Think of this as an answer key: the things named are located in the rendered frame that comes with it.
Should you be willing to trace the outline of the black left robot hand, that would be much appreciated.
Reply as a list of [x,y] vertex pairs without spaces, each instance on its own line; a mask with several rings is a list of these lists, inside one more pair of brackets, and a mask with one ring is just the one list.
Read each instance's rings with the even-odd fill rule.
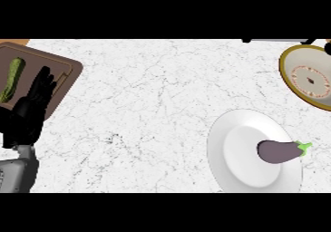
[[3,134],[4,149],[35,143],[54,86],[56,81],[50,74],[50,68],[43,66],[34,78],[29,91],[18,99],[13,108],[9,110],[0,107],[0,133]]

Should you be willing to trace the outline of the white plate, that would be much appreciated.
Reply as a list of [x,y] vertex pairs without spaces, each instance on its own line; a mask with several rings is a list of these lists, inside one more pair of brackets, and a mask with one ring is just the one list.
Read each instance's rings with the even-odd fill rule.
[[257,155],[261,140],[291,142],[280,125],[261,112],[232,110],[214,121],[207,139],[208,166],[224,192],[297,192],[301,187],[300,159],[282,164]]

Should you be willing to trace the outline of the white bowl with gold rim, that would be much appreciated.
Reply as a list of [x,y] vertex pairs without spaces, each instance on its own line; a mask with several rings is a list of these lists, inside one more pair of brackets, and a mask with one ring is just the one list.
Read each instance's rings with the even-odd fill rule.
[[331,111],[331,55],[316,45],[295,45],[280,54],[280,78],[295,96]]

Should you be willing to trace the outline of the green cucumber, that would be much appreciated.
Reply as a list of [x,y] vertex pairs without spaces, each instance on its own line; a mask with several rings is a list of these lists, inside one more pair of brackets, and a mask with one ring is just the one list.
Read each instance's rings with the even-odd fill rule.
[[22,69],[25,66],[25,61],[21,57],[12,59],[7,67],[7,83],[3,91],[0,92],[0,102],[6,103],[12,99],[15,94],[18,81],[22,74]]

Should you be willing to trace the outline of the brown cutting board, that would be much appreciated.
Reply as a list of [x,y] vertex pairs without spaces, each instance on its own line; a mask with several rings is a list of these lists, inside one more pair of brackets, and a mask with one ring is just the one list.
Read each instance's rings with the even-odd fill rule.
[[21,78],[18,81],[16,91],[9,102],[0,106],[12,109],[18,99],[26,95],[32,80],[43,66],[50,68],[50,74],[56,81],[56,86],[52,92],[50,103],[46,109],[47,119],[65,97],[65,94],[72,86],[81,73],[81,63],[52,53],[46,53],[23,45],[13,43],[0,43],[0,92],[7,83],[7,67],[13,58],[21,57],[25,61]]

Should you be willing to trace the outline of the tan wooden object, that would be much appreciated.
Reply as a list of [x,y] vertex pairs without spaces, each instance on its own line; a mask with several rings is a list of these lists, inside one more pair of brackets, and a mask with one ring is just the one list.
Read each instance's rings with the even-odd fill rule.
[[1,43],[12,43],[18,45],[26,45],[29,42],[29,39],[0,39],[0,44]]

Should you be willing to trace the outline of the purple eggplant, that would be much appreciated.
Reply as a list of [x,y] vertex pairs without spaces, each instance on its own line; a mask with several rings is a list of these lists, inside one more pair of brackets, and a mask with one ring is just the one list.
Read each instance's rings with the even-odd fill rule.
[[280,164],[307,153],[307,148],[311,143],[301,143],[300,141],[277,142],[273,140],[263,140],[257,144],[257,155],[260,159],[270,164]]

